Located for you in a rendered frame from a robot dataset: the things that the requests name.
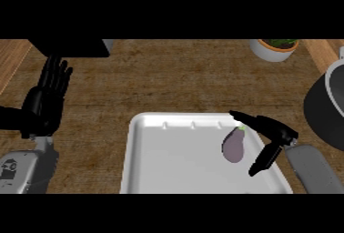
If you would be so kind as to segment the white tray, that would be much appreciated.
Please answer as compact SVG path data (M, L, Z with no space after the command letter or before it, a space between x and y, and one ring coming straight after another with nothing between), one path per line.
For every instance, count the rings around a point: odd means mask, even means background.
M291 194L278 166L256 176L249 169L263 149L246 129L246 154L232 163L222 142L243 123L226 113L141 113L132 118L120 192L123 194Z

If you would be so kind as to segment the pale wooden board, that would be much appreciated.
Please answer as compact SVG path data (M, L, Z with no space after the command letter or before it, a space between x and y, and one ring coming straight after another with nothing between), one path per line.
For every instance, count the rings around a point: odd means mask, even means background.
M339 49L344 46L344 39L305 39L303 43L324 74L330 65L339 60Z

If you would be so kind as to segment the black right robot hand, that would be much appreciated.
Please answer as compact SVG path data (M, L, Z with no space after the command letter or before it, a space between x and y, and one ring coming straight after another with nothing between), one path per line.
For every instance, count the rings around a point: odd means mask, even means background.
M268 116L252 116L234 110L231 111L231 115L237 121L243 122L257 133L271 139L271 143L263 147L249 170L249 174L255 177L274 165L283 147L296 144L299 133L284 123Z

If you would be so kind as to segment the black appliance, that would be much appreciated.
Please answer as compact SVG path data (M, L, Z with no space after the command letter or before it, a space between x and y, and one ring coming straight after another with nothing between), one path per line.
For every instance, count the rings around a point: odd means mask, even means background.
M30 39L33 46L45 56L61 57L110 57L111 39Z

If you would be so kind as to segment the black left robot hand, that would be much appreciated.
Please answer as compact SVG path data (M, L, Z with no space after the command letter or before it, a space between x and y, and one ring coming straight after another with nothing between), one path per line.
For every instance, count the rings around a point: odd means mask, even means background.
M51 55L23 108L0 106L0 130L18 130L23 138L54 135L61 125L71 74L69 61L60 55Z

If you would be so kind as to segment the white potted plant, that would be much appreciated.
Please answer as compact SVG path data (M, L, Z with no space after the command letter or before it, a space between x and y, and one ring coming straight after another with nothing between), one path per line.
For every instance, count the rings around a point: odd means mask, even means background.
M268 62L286 61L297 47L299 43L294 43L291 48L284 49L271 46L262 39L250 40L250 49L255 55Z

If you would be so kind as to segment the purple eggplant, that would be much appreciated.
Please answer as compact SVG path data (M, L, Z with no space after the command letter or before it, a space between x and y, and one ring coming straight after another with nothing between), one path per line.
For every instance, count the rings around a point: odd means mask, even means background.
M237 127L231 134L225 137L222 143L222 153L224 157L232 162L238 163L246 154L244 148L246 130Z

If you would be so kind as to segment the dark grey pot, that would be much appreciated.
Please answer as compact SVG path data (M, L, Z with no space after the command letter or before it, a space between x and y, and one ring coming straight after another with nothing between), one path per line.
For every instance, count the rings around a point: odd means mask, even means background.
M344 151L344 59L330 65L308 91L305 116L324 142Z

